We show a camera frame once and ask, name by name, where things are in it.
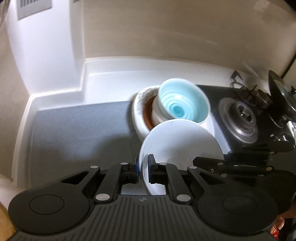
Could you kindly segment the brown round plate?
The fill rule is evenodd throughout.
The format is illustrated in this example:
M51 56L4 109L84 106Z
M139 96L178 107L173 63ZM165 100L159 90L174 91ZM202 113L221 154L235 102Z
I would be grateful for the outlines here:
M148 128L149 131L151 131L154 128L154 124L152 123L152 103L156 97L150 98L147 103L144 105L143 109L143 118L144 122Z

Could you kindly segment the large white floral plate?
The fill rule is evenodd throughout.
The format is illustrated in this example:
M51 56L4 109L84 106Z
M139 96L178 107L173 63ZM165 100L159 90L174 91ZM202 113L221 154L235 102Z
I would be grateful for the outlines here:
M149 86L142 89L134 98L132 103L132 123L136 134L141 142L149 134L149 130L144 122L143 109L147 101L156 97L158 94L159 85Z

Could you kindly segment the light blue glazed bowl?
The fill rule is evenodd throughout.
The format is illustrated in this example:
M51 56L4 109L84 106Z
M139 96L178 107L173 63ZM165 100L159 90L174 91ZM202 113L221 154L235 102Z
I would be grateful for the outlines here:
M157 94L159 111L168 119L205 122L211 112L206 94L197 85L182 78L164 81Z

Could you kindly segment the cream plastic bowl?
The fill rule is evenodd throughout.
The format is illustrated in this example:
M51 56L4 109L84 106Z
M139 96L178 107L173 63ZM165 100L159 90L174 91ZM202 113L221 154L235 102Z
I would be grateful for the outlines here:
M173 119L162 107L161 103L159 102L158 96L156 96L152 102L151 119L154 126Z

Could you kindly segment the grey dish mat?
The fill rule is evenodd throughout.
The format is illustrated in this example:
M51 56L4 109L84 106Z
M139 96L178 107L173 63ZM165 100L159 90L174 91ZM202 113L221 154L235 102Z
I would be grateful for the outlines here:
M130 162L140 146L130 101L38 111L30 153L31 185L46 184L92 165L105 170Z

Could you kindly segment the near gas burner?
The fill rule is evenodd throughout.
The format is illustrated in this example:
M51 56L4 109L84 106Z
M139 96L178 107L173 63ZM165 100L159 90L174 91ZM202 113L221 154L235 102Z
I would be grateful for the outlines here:
M224 125L234 137L247 144L257 141L256 116L245 102L226 97L219 101L218 108Z

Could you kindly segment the black gas stove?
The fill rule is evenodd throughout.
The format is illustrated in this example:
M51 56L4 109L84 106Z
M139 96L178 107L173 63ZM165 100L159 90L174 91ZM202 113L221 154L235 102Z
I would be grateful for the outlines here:
M234 153L286 153L295 148L288 119L258 89L200 85L217 126Z

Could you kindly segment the black pan support grate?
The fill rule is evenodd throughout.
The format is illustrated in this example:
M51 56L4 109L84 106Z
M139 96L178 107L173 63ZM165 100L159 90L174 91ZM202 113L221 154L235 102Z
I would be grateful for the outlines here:
M257 84L252 88L248 88L243 83L237 81L237 78L243 80L240 73L235 70L230 79L232 80L230 86L235 90L239 98L249 106L267 108L271 103L271 96L257 88Z

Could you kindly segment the black wok with lid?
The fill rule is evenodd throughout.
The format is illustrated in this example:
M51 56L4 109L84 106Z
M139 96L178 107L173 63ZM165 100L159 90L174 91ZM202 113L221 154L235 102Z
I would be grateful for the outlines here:
M295 123L295 100L286 83L272 70L268 71L271 99L283 116Z

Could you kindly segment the grey vent grille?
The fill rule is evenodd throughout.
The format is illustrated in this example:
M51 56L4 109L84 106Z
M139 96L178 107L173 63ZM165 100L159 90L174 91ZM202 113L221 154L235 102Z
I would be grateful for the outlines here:
M17 0L18 20L52 8L52 0Z

